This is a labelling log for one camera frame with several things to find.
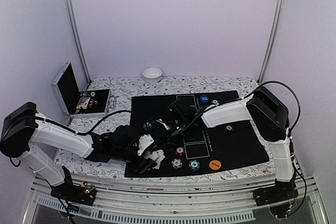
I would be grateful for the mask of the white chip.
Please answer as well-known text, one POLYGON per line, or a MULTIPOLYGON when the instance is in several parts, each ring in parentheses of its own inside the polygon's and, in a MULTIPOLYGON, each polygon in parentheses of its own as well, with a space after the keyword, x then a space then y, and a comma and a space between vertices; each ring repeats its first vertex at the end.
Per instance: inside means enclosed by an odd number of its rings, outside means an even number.
POLYGON ((179 158, 175 158, 171 161, 171 165, 174 169, 179 169, 183 166, 183 162, 179 158))

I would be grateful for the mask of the blue small blind button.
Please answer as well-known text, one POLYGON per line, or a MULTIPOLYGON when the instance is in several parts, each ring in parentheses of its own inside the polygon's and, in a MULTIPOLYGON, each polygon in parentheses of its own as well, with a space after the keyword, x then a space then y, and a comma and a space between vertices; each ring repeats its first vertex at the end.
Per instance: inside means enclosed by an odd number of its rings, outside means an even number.
POLYGON ((208 103, 209 102, 209 97, 207 95, 201 95, 199 100, 202 102, 202 103, 208 103))

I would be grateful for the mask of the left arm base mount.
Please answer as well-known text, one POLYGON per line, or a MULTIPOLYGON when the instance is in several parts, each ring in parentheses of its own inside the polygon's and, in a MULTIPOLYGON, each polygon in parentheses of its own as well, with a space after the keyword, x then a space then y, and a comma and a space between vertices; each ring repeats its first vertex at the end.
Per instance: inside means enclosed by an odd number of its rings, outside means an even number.
POLYGON ((96 198, 97 190, 91 185, 74 185, 70 183, 62 183, 59 186, 52 186, 51 193, 53 197, 75 202, 82 205, 93 206, 96 198))

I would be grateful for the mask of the orange big blind button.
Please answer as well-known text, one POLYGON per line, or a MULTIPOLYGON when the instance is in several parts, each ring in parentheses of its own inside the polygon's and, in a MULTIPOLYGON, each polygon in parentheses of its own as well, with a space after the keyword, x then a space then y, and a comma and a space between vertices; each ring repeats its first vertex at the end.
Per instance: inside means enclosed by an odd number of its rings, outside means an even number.
POLYGON ((222 164, 218 160, 212 160, 209 162, 209 168, 211 170, 219 170, 221 168, 222 164))

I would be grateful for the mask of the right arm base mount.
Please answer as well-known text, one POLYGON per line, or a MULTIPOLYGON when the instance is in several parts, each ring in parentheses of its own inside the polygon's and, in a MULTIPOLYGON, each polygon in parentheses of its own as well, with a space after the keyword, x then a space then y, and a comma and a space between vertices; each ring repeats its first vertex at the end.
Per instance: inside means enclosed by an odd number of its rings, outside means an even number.
POLYGON ((303 196, 301 202, 298 202, 299 192, 298 186, 295 180, 290 182, 279 182, 275 180, 275 185, 269 187, 261 187, 253 191, 253 199, 257 206, 275 204, 284 200, 296 200, 298 206, 301 206, 307 196, 307 181, 305 179, 301 180, 303 182, 303 196))

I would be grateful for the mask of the red chip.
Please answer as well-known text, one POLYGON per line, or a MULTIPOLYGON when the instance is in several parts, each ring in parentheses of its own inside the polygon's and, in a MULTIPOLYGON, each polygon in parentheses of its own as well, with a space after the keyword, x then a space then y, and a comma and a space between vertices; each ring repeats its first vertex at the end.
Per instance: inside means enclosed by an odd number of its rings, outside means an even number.
POLYGON ((231 125, 225 125, 225 130, 227 132, 232 132, 233 131, 233 127, 231 125))
POLYGON ((175 151, 175 154, 176 154, 177 156, 183 156, 184 153, 185 153, 185 150, 184 150, 183 147, 178 147, 178 148, 176 149, 176 151, 175 151))

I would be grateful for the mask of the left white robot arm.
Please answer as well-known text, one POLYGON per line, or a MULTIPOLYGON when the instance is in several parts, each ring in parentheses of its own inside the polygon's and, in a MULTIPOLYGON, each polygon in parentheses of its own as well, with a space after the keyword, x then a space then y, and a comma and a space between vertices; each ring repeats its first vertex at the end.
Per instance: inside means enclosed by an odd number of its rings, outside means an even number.
POLYGON ((151 135, 140 135, 129 125, 101 135, 93 131, 78 132, 45 117, 37 111, 35 103, 27 102, 4 118, 1 152, 24 162, 67 200, 78 195, 69 170, 54 163, 37 143, 69 151, 92 162, 107 163, 112 159, 133 163, 138 173, 159 168, 165 158, 163 150, 153 150, 151 135))

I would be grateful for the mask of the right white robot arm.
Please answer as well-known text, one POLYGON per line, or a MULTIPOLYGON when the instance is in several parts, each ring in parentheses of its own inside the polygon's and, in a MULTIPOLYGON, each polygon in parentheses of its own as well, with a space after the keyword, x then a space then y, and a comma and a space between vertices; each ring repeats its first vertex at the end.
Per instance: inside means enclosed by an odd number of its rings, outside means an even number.
POLYGON ((205 105, 190 118, 184 116, 176 101, 169 109, 177 115, 177 123, 174 125, 169 126, 157 119, 150 119, 148 122, 148 131, 159 139, 172 140, 184 134, 198 119, 201 119, 207 128, 252 120, 262 138, 267 140, 271 147, 276 182, 279 183, 272 188, 271 196, 276 201, 282 201, 291 194, 292 186, 289 182, 295 175, 291 141, 293 126, 289 123, 287 107, 265 88, 264 84, 260 84, 244 97, 205 105))

